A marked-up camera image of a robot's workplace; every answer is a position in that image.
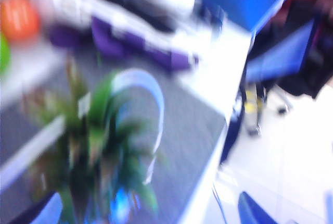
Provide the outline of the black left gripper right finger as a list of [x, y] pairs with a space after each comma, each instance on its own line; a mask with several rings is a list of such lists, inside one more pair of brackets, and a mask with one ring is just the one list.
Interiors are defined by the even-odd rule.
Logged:
[[241, 192], [239, 195], [238, 212], [241, 223], [277, 224], [277, 222], [245, 191]]

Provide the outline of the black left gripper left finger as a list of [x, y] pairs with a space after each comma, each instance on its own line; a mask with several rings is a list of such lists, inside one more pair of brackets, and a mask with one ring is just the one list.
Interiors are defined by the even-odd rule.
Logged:
[[54, 193], [38, 209], [32, 223], [58, 223], [63, 209], [59, 193]]

